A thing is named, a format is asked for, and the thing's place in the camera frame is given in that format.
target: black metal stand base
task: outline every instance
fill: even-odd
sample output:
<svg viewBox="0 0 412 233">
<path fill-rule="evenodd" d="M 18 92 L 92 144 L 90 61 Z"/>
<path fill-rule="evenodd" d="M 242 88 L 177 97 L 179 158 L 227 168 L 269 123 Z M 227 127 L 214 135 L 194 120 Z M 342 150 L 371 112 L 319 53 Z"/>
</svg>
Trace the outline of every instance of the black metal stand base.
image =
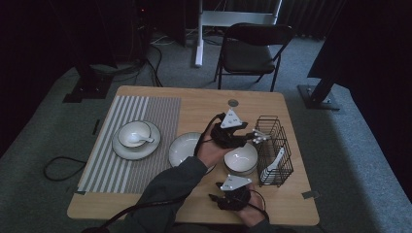
<svg viewBox="0 0 412 233">
<path fill-rule="evenodd" d="M 340 107 L 336 103 L 332 93 L 329 93 L 324 101 L 317 103 L 311 100 L 311 94 L 316 88 L 315 85 L 298 85 L 297 88 L 307 109 L 333 110 L 336 112 L 340 110 Z"/>
<path fill-rule="evenodd" d="M 99 82 L 93 85 L 86 85 L 82 79 L 79 79 L 72 93 L 66 94 L 63 103 L 81 103 L 83 99 L 106 98 L 107 92 L 112 84 L 113 76 L 96 76 Z"/>
</svg>

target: black wire basket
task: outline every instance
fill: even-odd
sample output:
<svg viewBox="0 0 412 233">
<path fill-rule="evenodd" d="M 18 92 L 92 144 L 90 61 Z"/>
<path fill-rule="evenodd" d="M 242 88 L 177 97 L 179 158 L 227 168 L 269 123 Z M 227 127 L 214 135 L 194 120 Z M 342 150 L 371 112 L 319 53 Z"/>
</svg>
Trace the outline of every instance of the black wire basket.
<svg viewBox="0 0 412 233">
<path fill-rule="evenodd" d="M 270 137 L 254 144 L 259 185 L 282 185 L 293 172 L 291 149 L 277 116 L 260 116 L 255 129 Z"/>
</svg>

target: white ceramic dish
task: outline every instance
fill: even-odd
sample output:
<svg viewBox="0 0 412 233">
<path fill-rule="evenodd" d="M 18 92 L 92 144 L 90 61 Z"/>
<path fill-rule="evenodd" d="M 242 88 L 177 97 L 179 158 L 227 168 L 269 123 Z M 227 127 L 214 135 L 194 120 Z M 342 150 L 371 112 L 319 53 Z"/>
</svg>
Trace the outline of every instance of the white ceramic dish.
<svg viewBox="0 0 412 233">
<path fill-rule="evenodd" d="M 179 166 L 189 156 L 193 156 L 200 135 L 200 133 L 190 132 L 182 134 L 173 141 L 169 148 L 169 162 L 172 167 Z M 207 173 L 210 173 L 214 168 L 209 168 Z"/>
<path fill-rule="evenodd" d="M 249 175 L 257 168 L 258 152 L 254 146 L 247 143 L 245 147 L 227 153 L 224 156 L 224 165 L 233 175 Z"/>
<path fill-rule="evenodd" d="M 125 159 L 130 159 L 130 160 L 138 160 L 138 159 L 142 159 L 150 155 L 157 149 L 158 144 L 160 143 L 160 131 L 158 130 L 157 126 L 155 126 L 154 124 L 148 121 L 144 121 L 144 122 L 149 125 L 151 132 L 152 132 L 151 137 L 154 139 L 154 141 L 151 143 L 146 142 L 144 145 L 140 147 L 128 148 L 128 147 L 125 147 L 119 141 L 120 130 L 118 130 L 112 138 L 113 151 L 118 156 L 125 158 Z"/>
<path fill-rule="evenodd" d="M 136 148 L 142 146 L 146 141 L 130 142 L 133 134 L 139 134 L 142 137 L 151 137 L 151 127 L 144 121 L 131 121 L 125 124 L 119 131 L 119 141 L 125 147 Z"/>
</svg>

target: person's hand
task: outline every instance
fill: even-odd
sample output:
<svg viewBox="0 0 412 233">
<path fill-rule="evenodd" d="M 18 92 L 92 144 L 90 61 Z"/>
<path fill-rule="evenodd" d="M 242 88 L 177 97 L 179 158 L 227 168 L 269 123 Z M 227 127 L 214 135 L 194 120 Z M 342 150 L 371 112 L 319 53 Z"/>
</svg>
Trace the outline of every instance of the person's hand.
<svg viewBox="0 0 412 233">
<path fill-rule="evenodd" d="M 255 190 L 255 186 L 253 183 L 249 183 L 248 185 L 246 185 L 246 187 L 249 190 Z M 263 210 L 263 201 L 253 191 L 251 191 L 251 200 L 249 201 L 249 203 Z M 241 211 L 234 213 L 236 213 L 242 219 L 243 223 L 248 227 L 252 227 L 260 223 L 262 220 L 264 220 L 264 215 L 260 211 L 250 206 L 246 206 Z"/>
<path fill-rule="evenodd" d="M 215 124 L 211 124 L 206 130 L 202 143 L 200 144 L 199 151 L 197 152 L 197 157 L 206 165 L 207 168 L 211 168 L 216 165 L 225 154 L 233 150 L 222 149 L 212 140 L 210 133 L 212 132 L 212 128 L 214 126 Z"/>
</svg>

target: white triangular marker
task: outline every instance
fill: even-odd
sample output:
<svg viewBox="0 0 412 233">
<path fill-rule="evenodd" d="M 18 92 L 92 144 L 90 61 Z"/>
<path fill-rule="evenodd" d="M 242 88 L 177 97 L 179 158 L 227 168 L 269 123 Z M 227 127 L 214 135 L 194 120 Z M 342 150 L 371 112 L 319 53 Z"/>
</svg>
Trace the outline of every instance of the white triangular marker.
<svg viewBox="0 0 412 233">
<path fill-rule="evenodd" d="M 222 191 L 231 191 L 241 186 L 244 186 L 248 183 L 251 183 L 252 180 L 249 178 L 242 178 L 233 175 L 227 175 L 226 181 L 224 181 L 223 185 L 221 186 Z"/>
<path fill-rule="evenodd" d="M 227 111 L 227 114 L 223 119 L 221 128 L 230 128 L 239 125 L 242 125 L 242 120 L 240 120 L 240 118 L 237 116 L 236 113 L 234 113 L 233 110 L 229 109 L 229 111 Z"/>
</svg>

